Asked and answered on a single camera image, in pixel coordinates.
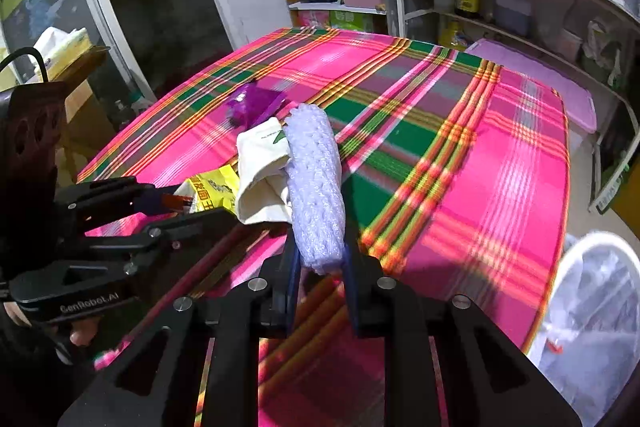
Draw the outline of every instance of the person's hand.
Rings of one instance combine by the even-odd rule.
[[[31,326],[27,317],[15,302],[5,302],[4,309],[11,320],[19,326]],[[90,317],[71,324],[71,334],[69,340],[76,346],[88,346],[98,333],[98,323],[100,317]]]

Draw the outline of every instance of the floor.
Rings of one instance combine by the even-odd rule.
[[[589,212],[587,207],[591,198],[591,144],[586,140],[571,156],[571,196],[566,231],[576,237],[582,237],[591,230],[605,230],[622,237],[634,251],[640,255],[640,239],[626,226],[613,210],[604,215],[597,211]]]

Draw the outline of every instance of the wooden shelf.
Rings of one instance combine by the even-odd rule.
[[[290,10],[337,10],[341,12],[353,13],[373,13],[374,15],[386,15],[384,10],[375,8],[353,8],[338,4],[337,2],[295,2],[289,5]]]

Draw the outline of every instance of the power cord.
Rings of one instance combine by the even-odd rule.
[[[42,81],[49,82],[49,77],[47,76],[47,68],[44,67],[44,60],[42,60],[42,55],[36,48],[31,48],[30,46],[20,48],[3,58],[2,62],[0,62],[0,72],[2,72],[2,70],[4,70],[4,68],[11,64],[16,58],[22,57],[23,55],[31,55],[36,59],[38,67],[40,68],[40,73],[42,74]]]

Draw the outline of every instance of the green package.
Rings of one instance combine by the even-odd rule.
[[[331,28],[373,32],[373,14],[331,10]]]

